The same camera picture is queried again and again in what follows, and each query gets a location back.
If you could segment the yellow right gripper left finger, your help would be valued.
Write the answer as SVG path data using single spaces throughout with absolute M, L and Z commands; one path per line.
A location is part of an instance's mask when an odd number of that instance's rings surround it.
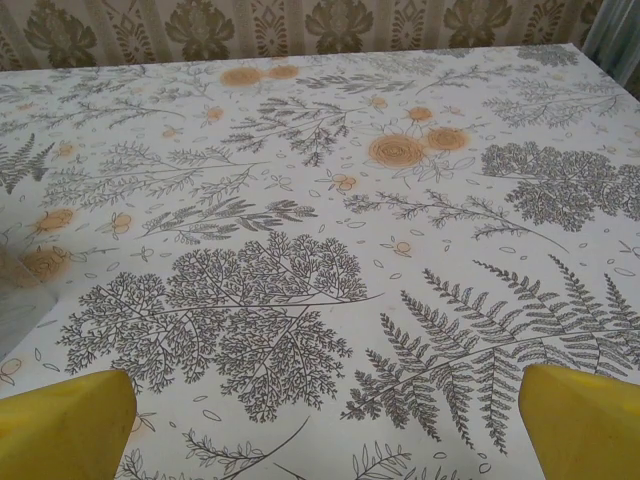
M 66 380 L 1 400 L 3 479 L 113 479 L 137 412 L 124 371 Z

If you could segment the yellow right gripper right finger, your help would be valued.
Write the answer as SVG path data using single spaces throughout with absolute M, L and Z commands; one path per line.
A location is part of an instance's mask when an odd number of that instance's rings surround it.
M 519 412 L 547 479 L 639 477 L 639 386 L 530 365 Z

